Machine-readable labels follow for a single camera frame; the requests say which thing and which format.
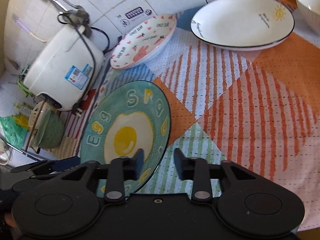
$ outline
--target bolt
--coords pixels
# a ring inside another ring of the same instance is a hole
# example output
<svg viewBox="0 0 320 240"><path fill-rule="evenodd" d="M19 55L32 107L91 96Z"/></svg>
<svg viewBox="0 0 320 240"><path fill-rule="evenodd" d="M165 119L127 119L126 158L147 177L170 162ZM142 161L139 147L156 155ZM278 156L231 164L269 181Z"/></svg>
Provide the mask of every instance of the bolt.
<svg viewBox="0 0 320 240"><path fill-rule="evenodd" d="M210 193L206 191L198 191L194 195L197 199L207 199L210 197Z"/></svg>
<svg viewBox="0 0 320 240"><path fill-rule="evenodd" d="M119 191L110 191L107 193L107 198L109 199L119 199L122 197L122 193Z"/></svg>

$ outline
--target wooden stick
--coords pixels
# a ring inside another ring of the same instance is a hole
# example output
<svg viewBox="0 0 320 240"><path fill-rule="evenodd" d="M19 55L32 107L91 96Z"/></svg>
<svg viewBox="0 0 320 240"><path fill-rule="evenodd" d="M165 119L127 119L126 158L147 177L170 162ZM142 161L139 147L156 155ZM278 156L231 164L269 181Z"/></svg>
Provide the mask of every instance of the wooden stick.
<svg viewBox="0 0 320 240"><path fill-rule="evenodd" d="M40 106L40 110L39 110L39 112L38 112L38 114L37 114L37 116L36 116L36 120L35 120L35 122L34 122L34 124L33 124L33 126L32 126L31 131L30 131L29 138L28 138L27 145L26 145L26 149L24 150L25 152L28 151L29 144L30 144L30 141L31 141L31 137L32 137L33 132L34 132L34 130L35 130L35 127L36 127L36 124L37 124L37 122L38 122L38 118L39 118L39 116L40 116L40 113L41 113L41 111L42 111L42 108L44 107L45 101L42 102L42 104L41 104L41 106Z"/></svg>

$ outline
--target black cable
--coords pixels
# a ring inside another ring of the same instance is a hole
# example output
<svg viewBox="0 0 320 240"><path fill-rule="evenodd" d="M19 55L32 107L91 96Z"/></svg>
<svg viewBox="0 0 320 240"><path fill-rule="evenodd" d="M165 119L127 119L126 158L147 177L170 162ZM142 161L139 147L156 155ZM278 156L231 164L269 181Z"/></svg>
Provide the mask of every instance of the black cable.
<svg viewBox="0 0 320 240"><path fill-rule="evenodd" d="M67 14L65 14L65 13L62 13L62 14L59 14L58 17L57 17L58 22L60 22L60 23L62 23L62 24L67 24L67 23L61 22L61 21L59 20L59 17L60 17L60 16L65 16L65 17L68 18L68 20L70 21L71 25L75 28L75 30L76 30L76 32L78 33L79 37L81 38L81 40L83 41L83 43L84 43L85 46L87 47L87 50L89 51L89 53L90 53L90 55L91 55L91 57L92 57L92 61L93 61L93 70L92 70L92 75L91 75L91 77L90 77L90 79L89 79L88 86L87 86L86 90L84 91L84 93L82 94L82 96L81 96L81 98L79 99L79 101L78 101L77 103L75 103L74 106L73 106L73 108L72 108L72 113L75 114L75 113L77 112L77 109L78 109L80 103L83 101L84 96L87 94L87 91L88 91L89 88L90 88L90 83L91 83L91 81L92 81L92 79L93 79L93 75L94 75L94 72L95 72L95 70L96 70L96 65L97 65L97 63L96 63L96 59L95 59L95 57L94 57L94 55L93 55L93 53L92 53L92 51L91 51L88 43L85 41L83 35L79 32L79 30L78 30L76 24L74 23L74 21L69 17L69 15L67 15Z"/></svg>
<svg viewBox="0 0 320 240"><path fill-rule="evenodd" d="M99 32L101 32L101 33L103 33L103 34L105 35L105 37L106 37L106 38L107 38L107 40L108 40L108 46L106 46L106 48L104 49L103 54L106 54L107 52L109 52L109 48L110 48L110 39L109 39L108 34L106 34L104 30L99 29L99 28L97 28L97 27L93 27L93 26L91 26L90 28L91 28L91 29L93 29L93 30L97 30L97 31L99 31Z"/></svg>

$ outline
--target egg yolk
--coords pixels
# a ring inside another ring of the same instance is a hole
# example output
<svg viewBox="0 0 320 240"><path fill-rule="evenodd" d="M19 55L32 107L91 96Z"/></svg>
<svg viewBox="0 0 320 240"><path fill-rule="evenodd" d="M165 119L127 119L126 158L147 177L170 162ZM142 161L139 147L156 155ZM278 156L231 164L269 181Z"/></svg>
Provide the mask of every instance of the egg yolk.
<svg viewBox="0 0 320 240"><path fill-rule="evenodd" d="M115 152L119 156L127 156L132 153L137 143L136 130L130 126L119 129L114 140Z"/></svg>

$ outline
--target fried egg illustration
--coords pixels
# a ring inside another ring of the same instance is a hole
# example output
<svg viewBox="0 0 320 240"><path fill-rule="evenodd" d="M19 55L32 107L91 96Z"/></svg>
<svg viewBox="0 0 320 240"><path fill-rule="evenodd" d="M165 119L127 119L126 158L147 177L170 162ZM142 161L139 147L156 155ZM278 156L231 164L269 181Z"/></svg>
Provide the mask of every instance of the fried egg illustration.
<svg viewBox="0 0 320 240"><path fill-rule="evenodd" d="M121 156L133 157L141 148L145 161L150 155L153 137L152 123L145 113L120 114L106 135L104 159L110 163Z"/></svg>

